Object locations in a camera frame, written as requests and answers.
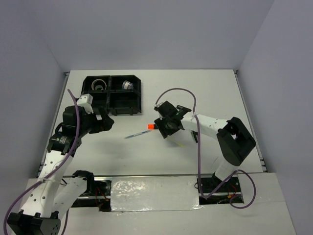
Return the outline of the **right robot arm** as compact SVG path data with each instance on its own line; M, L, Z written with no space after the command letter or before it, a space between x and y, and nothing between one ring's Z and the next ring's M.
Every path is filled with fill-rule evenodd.
M175 107L169 101L156 105L154 110L159 114L154 123L163 138L179 130L186 130L192 133L198 150L201 149L202 134L219 143L223 160L210 180L211 186L217 191L229 187L228 176L238 169L256 147L254 137L237 117L230 120L208 117L180 105Z

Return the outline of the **large clear tape roll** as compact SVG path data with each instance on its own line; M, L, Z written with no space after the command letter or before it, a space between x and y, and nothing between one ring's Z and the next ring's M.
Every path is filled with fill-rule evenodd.
M103 79L95 79L95 80L91 83L91 89L92 89L93 91L95 91L94 87L97 86L97 85L106 86L106 89L107 89L107 83L106 83L106 81L104 81Z

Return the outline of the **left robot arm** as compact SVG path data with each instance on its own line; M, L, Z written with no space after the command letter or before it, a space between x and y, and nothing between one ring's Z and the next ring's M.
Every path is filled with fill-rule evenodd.
M100 118L88 105L73 105L65 108L63 120L48 141L45 162L37 182L14 201L17 203L29 195L19 212L9 207L3 222L4 234L11 229L17 235L57 235L64 233L61 220L74 201L81 195L91 195L96 189L94 174L77 170L68 184L58 191L63 175L73 160L82 137L109 131L114 121L104 108L98 109Z

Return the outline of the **small clear tape roll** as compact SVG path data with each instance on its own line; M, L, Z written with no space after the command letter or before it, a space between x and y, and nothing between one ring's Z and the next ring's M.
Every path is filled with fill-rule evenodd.
M105 90L106 89L106 86L103 86L103 85L97 85L94 87L94 89L96 91L102 91L102 90Z

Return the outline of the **yellow thin pen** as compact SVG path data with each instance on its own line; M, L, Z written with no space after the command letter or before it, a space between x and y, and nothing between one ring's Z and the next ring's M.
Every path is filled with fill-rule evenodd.
M175 143L177 146L185 148L185 145L178 142L177 140L173 139L173 138L169 138L170 141L172 141L173 143Z

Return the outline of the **blue ballpoint pen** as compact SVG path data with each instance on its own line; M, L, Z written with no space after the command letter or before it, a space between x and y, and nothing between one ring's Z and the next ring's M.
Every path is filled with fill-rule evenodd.
M152 130L146 130L146 131L142 131L142 132L139 132L139 133L135 133L135 134L126 136L124 139L134 138L134 137L137 137L137 136L140 136L140 135L147 134L147 133L149 133L149 132L151 132L151 131L152 131Z

